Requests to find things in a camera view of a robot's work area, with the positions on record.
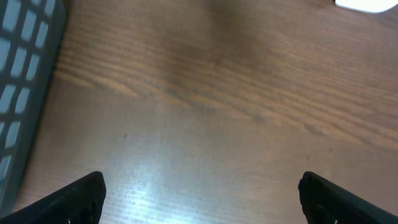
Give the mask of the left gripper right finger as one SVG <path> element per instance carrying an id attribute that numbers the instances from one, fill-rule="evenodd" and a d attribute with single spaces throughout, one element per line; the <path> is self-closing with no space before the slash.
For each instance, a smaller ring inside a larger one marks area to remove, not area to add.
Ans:
<path id="1" fill-rule="evenodd" d="M 397 216 L 314 172 L 306 171 L 303 174 L 298 190 L 302 210 L 308 223 L 397 223 Z"/>

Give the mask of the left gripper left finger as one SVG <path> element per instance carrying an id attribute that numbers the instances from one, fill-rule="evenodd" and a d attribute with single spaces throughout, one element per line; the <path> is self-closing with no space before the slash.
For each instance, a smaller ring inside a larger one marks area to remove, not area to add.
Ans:
<path id="1" fill-rule="evenodd" d="M 94 171 L 35 203 L 1 218 L 2 224 L 98 224 L 106 186 L 103 174 Z"/>

